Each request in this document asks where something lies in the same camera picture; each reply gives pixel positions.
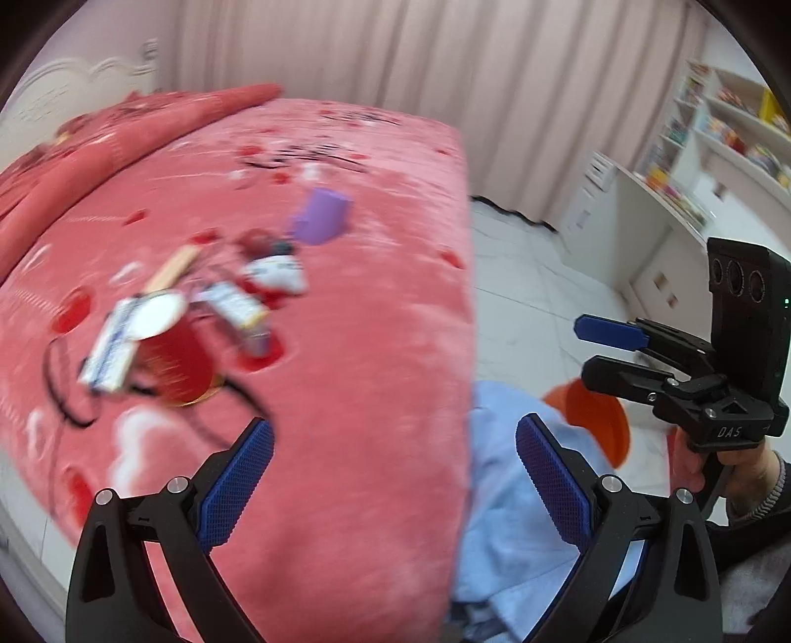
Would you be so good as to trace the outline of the person's right hand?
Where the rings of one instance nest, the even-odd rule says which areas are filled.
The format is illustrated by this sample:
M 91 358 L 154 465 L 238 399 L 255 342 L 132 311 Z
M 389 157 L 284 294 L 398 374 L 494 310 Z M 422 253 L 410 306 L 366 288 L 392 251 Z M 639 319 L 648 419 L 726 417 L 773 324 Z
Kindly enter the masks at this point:
M 724 497 L 737 503 L 758 503 L 774 489 L 782 471 L 782 461 L 766 441 L 757 448 L 734 452 L 695 453 L 689 437 L 678 430 L 674 436 L 670 458 L 670 486 L 686 488 L 693 493 L 703 490 L 704 465 L 710 456 L 731 469 L 724 486 Z

